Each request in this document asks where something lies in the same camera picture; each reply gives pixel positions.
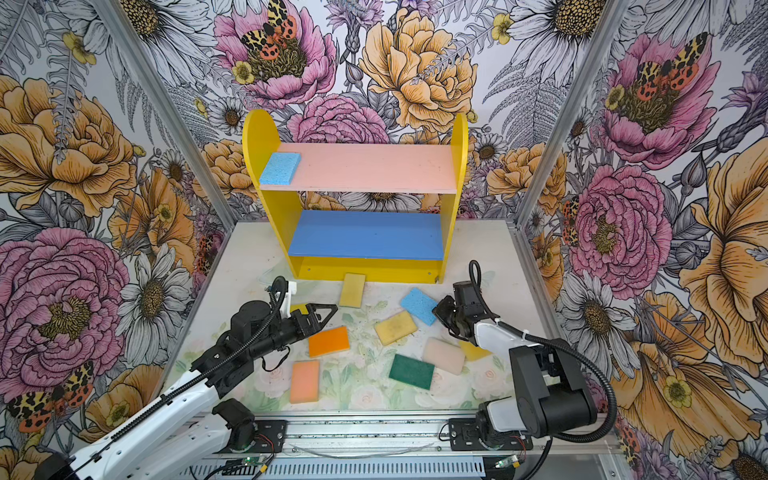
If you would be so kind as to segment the aluminium frame post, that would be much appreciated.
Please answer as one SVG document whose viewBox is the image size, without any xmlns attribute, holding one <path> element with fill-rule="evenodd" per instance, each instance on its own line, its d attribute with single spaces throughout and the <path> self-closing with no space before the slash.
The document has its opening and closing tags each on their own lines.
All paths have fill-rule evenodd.
<svg viewBox="0 0 768 480">
<path fill-rule="evenodd" d="M 629 1 L 608 1 L 596 27 L 585 60 L 576 71 L 571 89 L 566 97 L 554 124 L 551 135 L 546 142 L 546 148 L 541 156 L 541 162 L 532 177 L 518 215 L 516 226 L 519 230 L 527 224 L 534 207 L 546 186 L 546 181 L 557 163 L 562 145 L 575 121 L 583 98 L 593 86 L 599 67 L 610 51 L 611 43 L 619 31 L 622 20 L 628 10 Z"/>
<path fill-rule="evenodd" d="M 132 28 L 119 1 L 96 1 L 94 5 L 100 19 L 112 35 L 115 45 L 123 52 L 138 82 L 167 128 L 174 145 L 195 174 L 224 229 L 231 232 L 237 223 L 224 194 L 197 148 L 172 99 L 163 85 L 154 64 L 145 54 L 138 35 Z"/>
</svg>

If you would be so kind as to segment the blue cellulose sponge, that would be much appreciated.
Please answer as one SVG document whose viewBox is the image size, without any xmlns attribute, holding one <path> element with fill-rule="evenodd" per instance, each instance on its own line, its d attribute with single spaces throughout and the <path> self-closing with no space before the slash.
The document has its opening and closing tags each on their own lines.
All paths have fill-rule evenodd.
<svg viewBox="0 0 768 480">
<path fill-rule="evenodd" d="M 412 288 L 400 301 L 400 306 L 404 310 L 427 326 L 431 326 L 437 321 L 433 313 L 433 309 L 437 305 L 438 302 L 435 299 L 419 288 Z"/>
<path fill-rule="evenodd" d="M 301 155 L 295 152 L 274 152 L 264 167 L 259 183 L 261 185 L 290 186 L 301 162 Z"/>
</svg>

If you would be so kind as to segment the bright yellow sponge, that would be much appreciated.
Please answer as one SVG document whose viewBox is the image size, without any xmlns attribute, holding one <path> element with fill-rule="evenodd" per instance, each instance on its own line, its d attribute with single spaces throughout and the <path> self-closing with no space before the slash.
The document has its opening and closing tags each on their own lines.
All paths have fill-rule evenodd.
<svg viewBox="0 0 768 480">
<path fill-rule="evenodd" d="M 293 316 L 298 316 L 298 315 L 307 316 L 309 314 L 307 304 L 304 303 L 304 304 L 292 305 L 290 307 L 289 314 Z"/>
</svg>

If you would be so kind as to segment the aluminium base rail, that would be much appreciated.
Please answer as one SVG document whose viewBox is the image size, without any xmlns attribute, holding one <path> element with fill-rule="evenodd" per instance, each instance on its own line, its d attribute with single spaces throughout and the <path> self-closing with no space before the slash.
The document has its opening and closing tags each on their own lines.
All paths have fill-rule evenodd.
<svg viewBox="0 0 768 480">
<path fill-rule="evenodd" d="M 479 438 L 473 412 L 290 412 L 257 417 L 228 448 L 224 426 L 199 419 L 130 463 L 122 479 L 626 479 L 618 440 L 535 439 L 514 425 L 505 442 Z"/>
</svg>

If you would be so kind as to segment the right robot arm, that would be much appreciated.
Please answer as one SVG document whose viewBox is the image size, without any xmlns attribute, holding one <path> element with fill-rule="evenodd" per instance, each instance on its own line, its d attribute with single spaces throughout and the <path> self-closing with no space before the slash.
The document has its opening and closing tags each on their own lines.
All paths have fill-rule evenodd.
<svg viewBox="0 0 768 480">
<path fill-rule="evenodd" d="M 453 337 L 505 356 L 513 379 L 510 397 L 481 404 L 474 429 L 461 428 L 460 442 L 486 449 L 505 449 L 516 436 L 554 437 L 571 443 L 591 443 L 611 429 L 606 423 L 589 433 L 573 433 L 597 422 L 598 409 L 577 353 L 563 341 L 531 335 L 488 313 L 475 301 L 468 305 L 444 297 L 432 313 Z"/>
</svg>

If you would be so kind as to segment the dark green scouring pad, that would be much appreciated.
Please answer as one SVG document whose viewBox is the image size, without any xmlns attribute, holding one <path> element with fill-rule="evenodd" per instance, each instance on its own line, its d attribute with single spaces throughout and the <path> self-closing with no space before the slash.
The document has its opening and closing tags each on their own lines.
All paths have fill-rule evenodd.
<svg viewBox="0 0 768 480">
<path fill-rule="evenodd" d="M 430 390 L 435 366 L 408 356 L 396 354 L 389 371 L 389 378 L 416 388 Z"/>
</svg>

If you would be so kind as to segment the aluminium frame post left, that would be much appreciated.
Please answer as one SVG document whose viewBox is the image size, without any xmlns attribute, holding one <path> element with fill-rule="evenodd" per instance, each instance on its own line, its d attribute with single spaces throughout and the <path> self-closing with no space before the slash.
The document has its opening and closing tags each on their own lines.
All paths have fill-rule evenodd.
<svg viewBox="0 0 768 480">
<path fill-rule="evenodd" d="M 167 128 L 174 145 L 195 174 L 224 229 L 231 232 L 237 223 L 224 194 L 197 148 L 172 99 L 163 85 L 154 64 L 145 54 L 138 35 L 132 28 L 119 1 L 96 1 L 94 5 L 100 19 L 112 35 L 115 45 L 123 52 L 138 82 Z"/>
</svg>

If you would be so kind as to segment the aluminium frame post right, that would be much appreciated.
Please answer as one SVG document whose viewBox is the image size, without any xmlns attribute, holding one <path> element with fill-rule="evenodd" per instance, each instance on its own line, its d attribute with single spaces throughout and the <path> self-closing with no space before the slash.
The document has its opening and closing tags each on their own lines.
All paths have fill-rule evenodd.
<svg viewBox="0 0 768 480">
<path fill-rule="evenodd" d="M 571 89 L 566 97 L 554 124 L 551 135 L 546 142 L 546 148 L 541 156 L 541 162 L 532 177 L 518 215 L 516 226 L 519 230 L 527 224 L 534 207 L 546 186 L 546 181 L 557 163 L 562 145 L 575 121 L 583 98 L 593 86 L 599 67 L 610 51 L 611 43 L 619 31 L 622 20 L 628 10 L 629 1 L 608 1 L 596 27 L 585 60 L 576 71 Z"/>
</svg>

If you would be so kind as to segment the orange sponge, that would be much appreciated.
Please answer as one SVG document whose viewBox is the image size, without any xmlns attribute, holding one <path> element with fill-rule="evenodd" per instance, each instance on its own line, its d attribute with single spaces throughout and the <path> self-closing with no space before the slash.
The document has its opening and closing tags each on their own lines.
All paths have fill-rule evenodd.
<svg viewBox="0 0 768 480">
<path fill-rule="evenodd" d="M 323 330 L 308 339 L 308 356 L 310 358 L 317 358 L 349 349 L 349 335 L 345 326 Z"/>
</svg>

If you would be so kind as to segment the yellow sponge with green back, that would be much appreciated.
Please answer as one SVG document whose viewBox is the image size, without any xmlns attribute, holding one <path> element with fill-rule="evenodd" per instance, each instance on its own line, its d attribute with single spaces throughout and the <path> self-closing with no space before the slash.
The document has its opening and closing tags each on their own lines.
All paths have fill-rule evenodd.
<svg viewBox="0 0 768 480">
<path fill-rule="evenodd" d="M 364 274 L 346 273 L 343 279 L 339 305 L 348 308 L 360 308 L 366 284 Z"/>
</svg>

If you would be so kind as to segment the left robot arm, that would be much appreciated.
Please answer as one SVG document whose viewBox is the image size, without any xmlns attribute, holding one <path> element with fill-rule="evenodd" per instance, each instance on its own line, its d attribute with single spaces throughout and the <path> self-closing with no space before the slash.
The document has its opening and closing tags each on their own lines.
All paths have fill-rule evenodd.
<svg viewBox="0 0 768 480">
<path fill-rule="evenodd" d="M 247 451 L 259 433 L 251 411 L 229 393 L 256 361 L 321 332 L 334 304 L 309 303 L 288 314 L 248 301 L 230 327 L 164 393 L 102 439 L 65 456 L 53 454 L 37 479 L 154 479 L 173 475 L 209 454 Z"/>
</svg>

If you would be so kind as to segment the dull yellow sponge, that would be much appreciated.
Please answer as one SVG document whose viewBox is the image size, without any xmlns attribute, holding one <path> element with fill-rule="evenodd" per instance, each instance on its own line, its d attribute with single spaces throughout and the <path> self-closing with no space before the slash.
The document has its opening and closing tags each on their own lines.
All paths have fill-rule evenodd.
<svg viewBox="0 0 768 480">
<path fill-rule="evenodd" d="M 418 326 L 407 311 L 401 311 L 376 323 L 374 330 L 382 345 L 387 346 L 415 333 Z"/>
</svg>

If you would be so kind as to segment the peach pink sponge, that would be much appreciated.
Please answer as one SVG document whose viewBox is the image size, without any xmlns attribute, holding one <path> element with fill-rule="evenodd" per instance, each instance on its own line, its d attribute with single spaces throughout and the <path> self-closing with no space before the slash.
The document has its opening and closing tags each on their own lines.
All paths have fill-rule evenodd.
<svg viewBox="0 0 768 480">
<path fill-rule="evenodd" d="M 289 401 L 292 404 L 319 400 L 321 367 L 317 360 L 295 362 L 292 367 Z"/>
</svg>

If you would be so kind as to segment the yellow shelf with coloured boards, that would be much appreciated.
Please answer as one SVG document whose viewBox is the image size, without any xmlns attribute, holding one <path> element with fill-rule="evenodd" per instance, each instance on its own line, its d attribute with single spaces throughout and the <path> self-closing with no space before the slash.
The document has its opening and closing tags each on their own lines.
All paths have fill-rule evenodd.
<svg viewBox="0 0 768 480">
<path fill-rule="evenodd" d="M 456 117 L 447 144 L 285 143 L 269 113 L 244 124 L 245 165 L 297 279 L 444 280 L 468 161 Z M 301 162 L 290 186 L 261 185 L 274 152 Z"/>
</svg>

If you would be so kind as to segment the pale pink sponge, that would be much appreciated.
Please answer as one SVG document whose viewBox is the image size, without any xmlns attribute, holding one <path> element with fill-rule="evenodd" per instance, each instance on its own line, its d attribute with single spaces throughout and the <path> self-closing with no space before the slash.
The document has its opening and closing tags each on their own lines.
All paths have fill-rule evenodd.
<svg viewBox="0 0 768 480">
<path fill-rule="evenodd" d="M 463 350 L 436 338 L 429 338 L 425 344 L 422 360 L 452 375 L 460 375 L 466 355 Z"/>
</svg>

